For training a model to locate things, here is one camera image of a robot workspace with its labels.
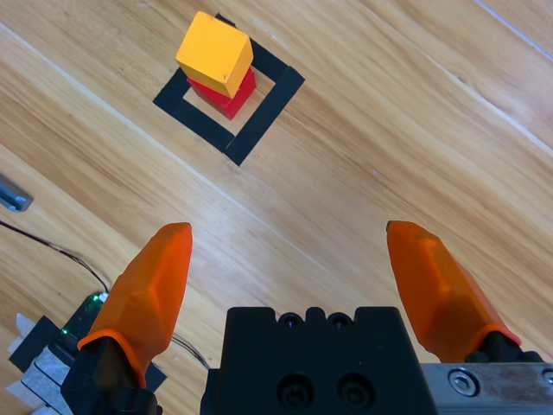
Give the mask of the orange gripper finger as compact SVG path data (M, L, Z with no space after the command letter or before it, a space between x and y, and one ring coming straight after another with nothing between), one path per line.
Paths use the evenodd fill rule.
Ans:
M175 331L192 250L191 225L167 224L117 278L60 388L72 413L162 413L146 373Z
M392 220L387 246L397 289L418 342L442 363L541 362L523 351L483 290L442 241Z

